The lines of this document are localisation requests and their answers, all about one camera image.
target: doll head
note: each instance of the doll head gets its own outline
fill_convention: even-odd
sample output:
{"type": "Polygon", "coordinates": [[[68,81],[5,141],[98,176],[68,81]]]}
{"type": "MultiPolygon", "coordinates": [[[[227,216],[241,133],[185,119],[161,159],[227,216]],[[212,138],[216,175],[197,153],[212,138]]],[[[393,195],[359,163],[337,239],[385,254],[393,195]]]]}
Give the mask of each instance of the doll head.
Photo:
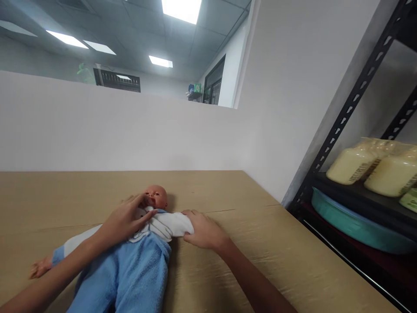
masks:
{"type": "Polygon", "coordinates": [[[144,194],[148,196],[155,209],[165,210],[168,206],[166,191],[162,186],[151,185],[145,189],[144,194]]]}

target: cardboard surface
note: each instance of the cardboard surface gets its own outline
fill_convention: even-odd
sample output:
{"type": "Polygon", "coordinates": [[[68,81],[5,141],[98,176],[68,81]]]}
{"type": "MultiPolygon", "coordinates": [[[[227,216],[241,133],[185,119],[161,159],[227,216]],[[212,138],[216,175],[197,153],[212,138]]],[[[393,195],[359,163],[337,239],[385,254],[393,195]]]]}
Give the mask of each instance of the cardboard surface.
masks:
{"type": "MultiPolygon", "coordinates": [[[[175,211],[218,221],[302,312],[398,312],[242,171],[0,173],[0,304],[25,286],[30,265],[111,209],[161,184],[175,211]]],[[[51,305],[65,312],[74,282],[51,305]]],[[[222,260],[172,242],[164,312],[252,312],[222,260]]]]}

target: blue blanket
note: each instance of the blue blanket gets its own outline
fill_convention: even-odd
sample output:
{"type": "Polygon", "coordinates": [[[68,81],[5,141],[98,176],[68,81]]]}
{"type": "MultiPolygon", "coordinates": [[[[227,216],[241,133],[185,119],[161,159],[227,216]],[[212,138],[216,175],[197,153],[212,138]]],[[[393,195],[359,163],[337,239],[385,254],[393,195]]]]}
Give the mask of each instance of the blue blanket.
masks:
{"type": "MultiPolygon", "coordinates": [[[[77,281],[68,312],[160,312],[168,275],[170,246],[150,232],[140,241],[120,243],[95,259],[77,281]]],[[[53,264],[64,258],[63,246],[53,264]]]]}

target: blue plastic basin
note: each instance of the blue plastic basin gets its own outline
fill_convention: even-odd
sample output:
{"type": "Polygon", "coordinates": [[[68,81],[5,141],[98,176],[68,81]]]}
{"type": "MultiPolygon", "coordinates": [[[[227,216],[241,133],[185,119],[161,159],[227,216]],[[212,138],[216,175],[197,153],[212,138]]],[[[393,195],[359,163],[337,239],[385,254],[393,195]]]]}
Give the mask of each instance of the blue plastic basin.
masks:
{"type": "Polygon", "coordinates": [[[372,248],[392,253],[407,254],[417,250],[417,243],[363,217],[332,200],[314,188],[311,204],[314,209],[341,232],[372,248]]]}

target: ceiling light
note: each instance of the ceiling light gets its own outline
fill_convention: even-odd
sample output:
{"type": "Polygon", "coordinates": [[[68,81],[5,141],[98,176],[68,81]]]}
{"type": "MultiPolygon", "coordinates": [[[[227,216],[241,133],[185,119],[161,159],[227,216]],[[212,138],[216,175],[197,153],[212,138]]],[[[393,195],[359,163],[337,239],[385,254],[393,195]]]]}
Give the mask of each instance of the ceiling light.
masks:
{"type": "Polygon", "coordinates": [[[68,35],[64,35],[64,34],[60,34],[60,33],[55,33],[55,32],[50,31],[50,30],[47,30],[47,32],[50,33],[52,36],[55,36],[56,38],[58,38],[60,41],[65,42],[66,44],[70,44],[72,46],[88,49],[88,47],[86,45],[84,45],[81,41],[78,41],[76,38],[74,38],[72,36],[68,36],[68,35]]]}
{"type": "Polygon", "coordinates": [[[107,47],[106,45],[102,45],[101,43],[94,43],[91,41],[87,41],[84,40],[84,42],[88,43],[94,50],[100,51],[100,52],[104,52],[104,53],[109,53],[109,54],[114,54],[116,55],[109,47],[107,47]]]}
{"type": "Polygon", "coordinates": [[[123,76],[123,75],[116,75],[117,77],[120,77],[121,79],[127,79],[127,80],[131,80],[130,78],[128,78],[127,76],[123,76]]]}
{"type": "Polygon", "coordinates": [[[162,0],[164,14],[177,19],[197,24],[201,0],[162,0]]]}
{"type": "Polygon", "coordinates": [[[172,67],[172,61],[168,61],[165,59],[149,56],[149,59],[151,59],[152,64],[160,65],[163,67],[172,67]]]}
{"type": "Polygon", "coordinates": [[[17,26],[16,24],[13,24],[11,22],[6,22],[6,21],[0,20],[0,26],[6,28],[7,30],[15,32],[15,33],[22,33],[24,35],[37,37],[37,35],[32,34],[31,32],[28,32],[26,29],[23,29],[20,26],[17,26]]]}

